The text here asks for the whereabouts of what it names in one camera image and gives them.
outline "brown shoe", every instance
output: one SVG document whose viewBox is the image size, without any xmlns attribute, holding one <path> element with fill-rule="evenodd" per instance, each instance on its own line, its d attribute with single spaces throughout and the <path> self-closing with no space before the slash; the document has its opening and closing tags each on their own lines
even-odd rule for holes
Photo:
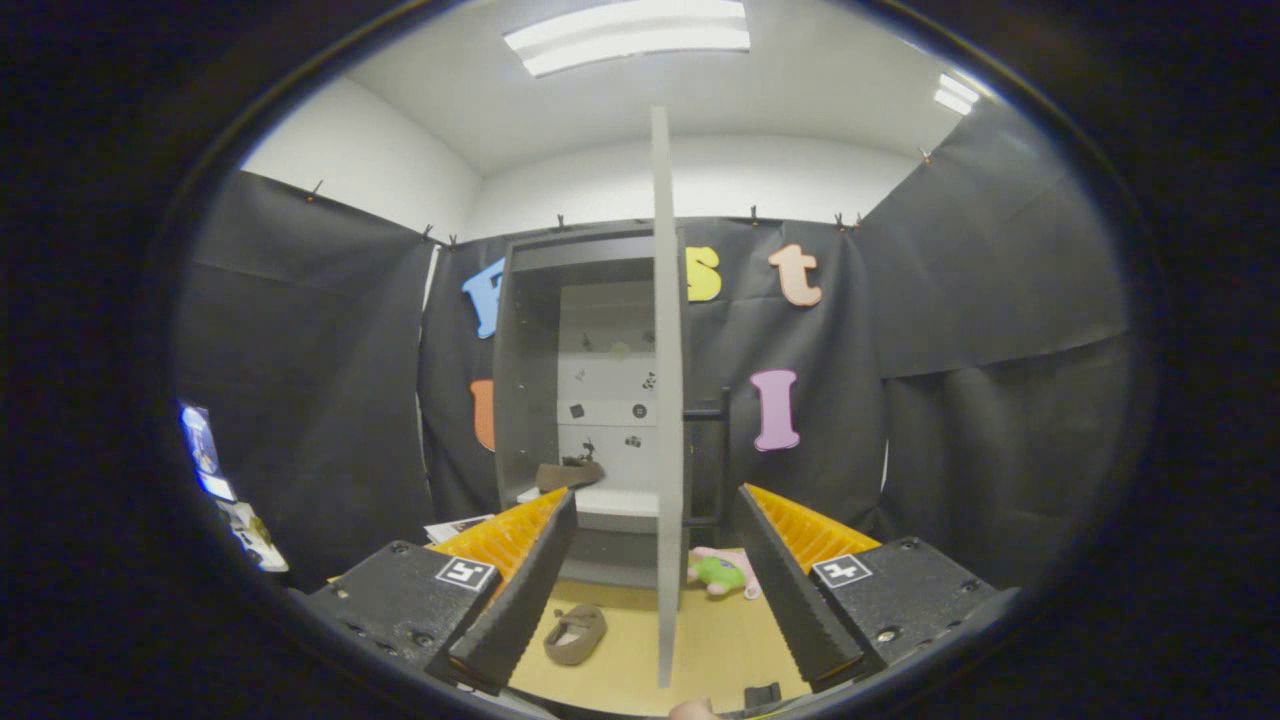
<svg viewBox="0 0 1280 720">
<path fill-rule="evenodd" d="M 539 492 L 553 492 L 559 488 L 579 488 L 600 480 L 604 477 L 604 468 L 594 460 L 581 460 L 577 457 L 564 457 L 563 465 L 541 464 L 534 483 Z"/>
<path fill-rule="evenodd" d="M 579 665 L 604 637 L 608 625 L 604 615 L 594 605 L 579 605 L 568 612 L 556 611 L 559 620 L 556 626 L 543 639 L 543 648 L 547 657 L 559 665 Z"/>
</svg>

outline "ceiling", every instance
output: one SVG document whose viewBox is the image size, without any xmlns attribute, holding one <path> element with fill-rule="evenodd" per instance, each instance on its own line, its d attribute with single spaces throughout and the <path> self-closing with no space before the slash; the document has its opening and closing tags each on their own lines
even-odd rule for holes
<svg viewBox="0 0 1280 720">
<path fill-rule="evenodd" d="M 643 55 L 531 77 L 502 36 L 599 0 L 477 0 L 348 73 L 481 176 L 649 136 L 814 137 L 918 155 L 960 115 L 933 102 L 946 68 L 823 0 L 746 0 L 750 53 Z"/>
</svg>

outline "stuffed toy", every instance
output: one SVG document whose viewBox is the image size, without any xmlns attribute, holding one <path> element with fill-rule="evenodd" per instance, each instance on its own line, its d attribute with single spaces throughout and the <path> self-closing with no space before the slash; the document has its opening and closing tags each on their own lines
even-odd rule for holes
<svg viewBox="0 0 1280 720">
<path fill-rule="evenodd" d="M 760 582 L 741 550 L 714 550 L 695 547 L 689 564 L 689 582 L 700 580 L 707 592 L 714 596 L 728 594 L 737 588 L 745 588 L 746 600 L 760 597 Z"/>
</svg>

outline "brown object on shelf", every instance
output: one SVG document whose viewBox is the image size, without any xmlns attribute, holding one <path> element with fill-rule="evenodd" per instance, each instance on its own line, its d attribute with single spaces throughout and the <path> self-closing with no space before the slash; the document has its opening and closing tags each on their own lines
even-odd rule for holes
<svg viewBox="0 0 1280 720">
<path fill-rule="evenodd" d="M 564 457 L 563 465 L 548 465 L 543 462 L 538 466 L 538 475 L 534 483 L 539 492 L 553 492 L 559 488 L 577 488 L 598 482 L 604 477 L 604 468 L 594 460 L 579 457 Z"/>
</svg>

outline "ceiling light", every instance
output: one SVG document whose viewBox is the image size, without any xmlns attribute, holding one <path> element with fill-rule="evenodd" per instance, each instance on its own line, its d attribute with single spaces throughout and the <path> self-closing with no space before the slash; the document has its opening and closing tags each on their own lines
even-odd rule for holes
<svg viewBox="0 0 1280 720">
<path fill-rule="evenodd" d="M 964 100 L 956 97 L 955 95 L 951 95 L 950 92 L 942 88 L 938 88 L 938 91 L 933 94 L 933 100 L 938 105 L 955 110 L 961 115 L 968 115 L 969 110 L 973 110 L 973 105 L 965 102 Z"/>
<path fill-rule="evenodd" d="M 749 50 L 746 13 L 728 0 L 632 0 L 602 5 L 503 37 L 531 74 L 672 50 Z"/>
<path fill-rule="evenodd" d="M 964 100 L 965 102 L 973 104 L 978 101 L 978 94 L 974 92 L 973 88 L 955 79 L 951 76 L 938 76 L 938 82 L 942 83 L 942 87 L 945 87 L 946 90 L 950 90 L 952 94 L 959 95 L 960 99 Z"/>
<path fill-rule="evenodd" d="M 643 53 L 663 53 L 669 50 L 746 50 L 751 41 L 746 31 L 704 28 L 704 29 L 654 29 L 645 32 L 605 35 L 566 47 L 549 50 L 525 60 L 529 72 L 544 76 L 573 65 L 584 65 L 596 60 L 625 58 Z"/>
</svg>

